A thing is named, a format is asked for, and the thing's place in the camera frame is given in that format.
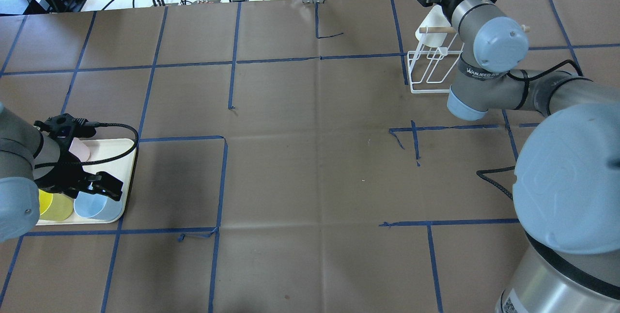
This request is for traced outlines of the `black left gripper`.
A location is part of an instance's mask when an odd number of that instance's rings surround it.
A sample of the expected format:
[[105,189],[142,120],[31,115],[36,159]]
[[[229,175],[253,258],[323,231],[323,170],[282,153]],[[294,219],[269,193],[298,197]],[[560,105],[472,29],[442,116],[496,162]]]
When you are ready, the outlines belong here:
[[70,152],[74,138],[88,138],[96,133],[86,127],[87,119],[60,114],[46,121],[35,121],[41,132],[40,145],[35,151],[34,182],[38,189],[51,194],[77,195],[79,192],[104,195],[120,201],[124,183],[108,172],[85,172],[81,161]]

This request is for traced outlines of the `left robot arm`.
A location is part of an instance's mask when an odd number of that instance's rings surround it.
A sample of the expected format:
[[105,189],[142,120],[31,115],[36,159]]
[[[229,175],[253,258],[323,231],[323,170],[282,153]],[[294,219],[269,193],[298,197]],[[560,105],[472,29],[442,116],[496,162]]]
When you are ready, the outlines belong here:
[[75,138],[89,138],[110,123],[89,121],[64,113],[32,125],[6,106],[0,115],[0,235],[18,238],[33,229],[40,218],[39,191],[77,198],[79,192],[102,194],[119,201],[123,183],[108,172],[85,172],[85,166],[108,163],[128,156],[131,147],[117,156],[80,161],[70,152]]

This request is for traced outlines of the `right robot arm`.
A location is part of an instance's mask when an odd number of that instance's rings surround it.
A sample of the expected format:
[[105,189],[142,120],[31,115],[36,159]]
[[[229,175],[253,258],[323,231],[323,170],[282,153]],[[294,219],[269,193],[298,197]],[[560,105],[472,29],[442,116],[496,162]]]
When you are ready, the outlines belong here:
[[447,107],[476,121],[491,109],[535,111],[509,196],[529,247],[497,313],[619,311],[619,90],[562,65],[518,69],[524,28],[496,0],[417,0],[440,6],[463,42]]

